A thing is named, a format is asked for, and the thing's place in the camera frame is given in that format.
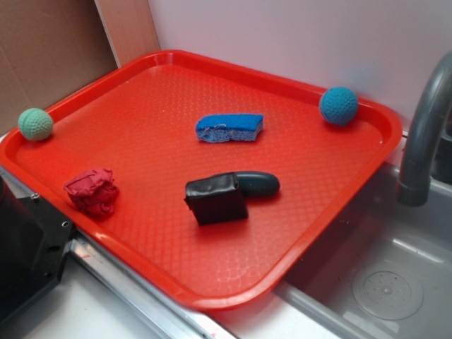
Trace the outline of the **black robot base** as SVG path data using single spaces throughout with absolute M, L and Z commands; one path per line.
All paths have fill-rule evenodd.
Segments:
M 1 180 L 1 324 L 61 281 L 73 223 L 44 198 L 18 198 Z

